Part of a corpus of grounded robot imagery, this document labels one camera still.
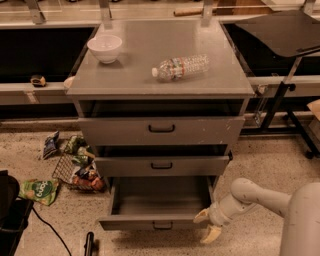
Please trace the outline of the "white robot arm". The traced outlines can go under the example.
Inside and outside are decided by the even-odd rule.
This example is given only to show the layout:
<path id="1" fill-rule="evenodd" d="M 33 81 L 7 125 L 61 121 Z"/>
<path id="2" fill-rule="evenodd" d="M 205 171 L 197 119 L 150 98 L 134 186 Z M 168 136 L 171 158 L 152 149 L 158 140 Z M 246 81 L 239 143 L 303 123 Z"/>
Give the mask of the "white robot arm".
<path id="1" fill-rule="evenodd" d="M 279 256 L 320 256 L 319 182 L 306 184 L 289 195 L 262 188 L 246 178 L 234 180 L 223 199 L 194 217 L 194 223 L 208 222 L 201 242 L 215 241 L 223 227 L 258 205 L 284 219 Z"/>

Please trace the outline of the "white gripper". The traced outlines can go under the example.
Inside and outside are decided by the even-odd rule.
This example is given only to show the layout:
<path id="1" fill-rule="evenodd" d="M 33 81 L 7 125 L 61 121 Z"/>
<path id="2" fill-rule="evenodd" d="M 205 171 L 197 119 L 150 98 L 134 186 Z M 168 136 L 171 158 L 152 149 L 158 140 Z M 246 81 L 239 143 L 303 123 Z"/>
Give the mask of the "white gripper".
<path id="1" fill-rule="evenodd" d="M 231 204 L 224 201 L 216 201 L 210 205 L 209 210 L 201 210 L 193 219 L 193 222 L 198 224 L 203 221 L 208 221 L 213 225 L 207 226 L 206 235 L 200 240 L 202 244 L 210 244 L 214 242 L 222 233 L 222 226 L 228 226 L 231 219 Z"/>

